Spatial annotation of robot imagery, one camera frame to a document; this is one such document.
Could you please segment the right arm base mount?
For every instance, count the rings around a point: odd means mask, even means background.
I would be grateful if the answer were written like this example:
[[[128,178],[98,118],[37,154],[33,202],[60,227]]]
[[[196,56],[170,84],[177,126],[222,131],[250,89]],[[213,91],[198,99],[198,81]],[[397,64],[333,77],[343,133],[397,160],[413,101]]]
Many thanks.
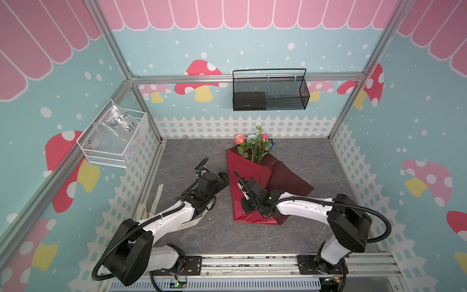
[[[300,275],[347,275],[349,273],[345,258],[335,265],[319,259],[315,255],[298,255],[297,263]]]

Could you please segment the light blue fake flower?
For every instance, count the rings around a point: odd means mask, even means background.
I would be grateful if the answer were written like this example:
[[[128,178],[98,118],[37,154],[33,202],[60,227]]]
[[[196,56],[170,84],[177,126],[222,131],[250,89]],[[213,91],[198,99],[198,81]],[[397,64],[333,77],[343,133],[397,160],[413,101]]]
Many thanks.
[[[262,159],[268,154],[271,147],[269,140],[263,142],[262,136],[265,134],[260,125],[256,126],[256,132],[245,135],[246,140],[242,144],[237,144],[237,153],[251,162],[261,164]]]

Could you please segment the cream ribbon strip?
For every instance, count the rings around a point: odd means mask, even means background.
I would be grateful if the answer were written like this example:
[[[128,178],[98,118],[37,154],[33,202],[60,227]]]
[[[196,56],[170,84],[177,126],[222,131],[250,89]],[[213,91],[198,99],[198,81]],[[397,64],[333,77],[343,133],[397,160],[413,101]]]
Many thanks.
[[[148,209],[147,205],[145,203],[140,204],[137,207],[137,209],[136,209],[136,220],[137,221],[149,219],[151,216],[153,216],[156,213],[156,209],[158,207],[159,200],[161,199],[161,196],[162,196],[163,187],[164,187],[163,184],[160,184],[158,186],[156,196],[155,196],[155,199],[153,201],[153,204],[152,204],[151,208]],[[169,231],[169,233],[176,232],[176,231],[181,231],[181,230],[184,230],[184,229],[187,229],[187,228],[190,228],[190,227],[193,227],[193,226],[197,225],[207,213],[208,213],[208,210],[205,210],[201,215],[198,215],[197,217],[195,217],[191,221],[188,221],[186,223],[178,225],[177,227],[175,227],[171,231]]]

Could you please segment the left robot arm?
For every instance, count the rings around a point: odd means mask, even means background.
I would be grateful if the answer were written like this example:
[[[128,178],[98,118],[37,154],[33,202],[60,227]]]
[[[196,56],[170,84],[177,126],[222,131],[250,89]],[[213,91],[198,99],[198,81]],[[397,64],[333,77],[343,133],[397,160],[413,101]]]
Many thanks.
[[[163,270],[174,276],[186,268],[186,253],[174,244],[156,247],[155,243],[180,225],[200,218],[211,210],[217,193],[229,185],[224,172],[202,170],[176,203],[149,219],[123,221],[106,250],[94,266],[94,281],[117,278],[122,284],[134,284],[146,273]]]

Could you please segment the pink orange fake rose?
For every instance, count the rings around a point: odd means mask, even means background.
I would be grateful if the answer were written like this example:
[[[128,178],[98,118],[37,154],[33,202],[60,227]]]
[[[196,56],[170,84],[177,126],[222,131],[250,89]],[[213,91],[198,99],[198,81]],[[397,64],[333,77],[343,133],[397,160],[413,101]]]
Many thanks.
[[[235,137],[235,139],[234,139],[234,141],[235,141],[237,144],[242,144],[242,143],[245,142],[245,140],[246,140],[246,137],[245,137],[245,135],[242,135],[242,134],[238,134],[238,135]]]

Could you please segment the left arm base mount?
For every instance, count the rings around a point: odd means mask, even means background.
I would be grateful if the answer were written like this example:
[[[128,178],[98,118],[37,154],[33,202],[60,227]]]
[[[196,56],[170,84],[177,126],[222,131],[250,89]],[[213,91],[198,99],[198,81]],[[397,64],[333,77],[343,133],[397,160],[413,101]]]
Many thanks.
[[[186,256],[183,262],[176,262],[170,269],[152,271],[154,276],[200,276],[203,258],[201,256]]]

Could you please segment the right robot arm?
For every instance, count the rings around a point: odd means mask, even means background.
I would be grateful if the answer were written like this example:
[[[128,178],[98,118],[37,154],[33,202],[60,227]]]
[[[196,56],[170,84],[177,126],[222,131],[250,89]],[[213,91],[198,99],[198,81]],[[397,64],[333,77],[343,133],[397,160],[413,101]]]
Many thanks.
[[[350,197],[337,194],[335,198],[318,199],[293,195],[283,191],[268,191],[259,183],[238,177],[238,188],[245,213],[257,211],[264,219],[298,216],[329,226],[333,235],[321,244],[314,259],[314,268],[331,274],[344,268],[344,258],[351,253],[363,253],[368,243],[388,238],[392,225],[383,214],[360,205]]]

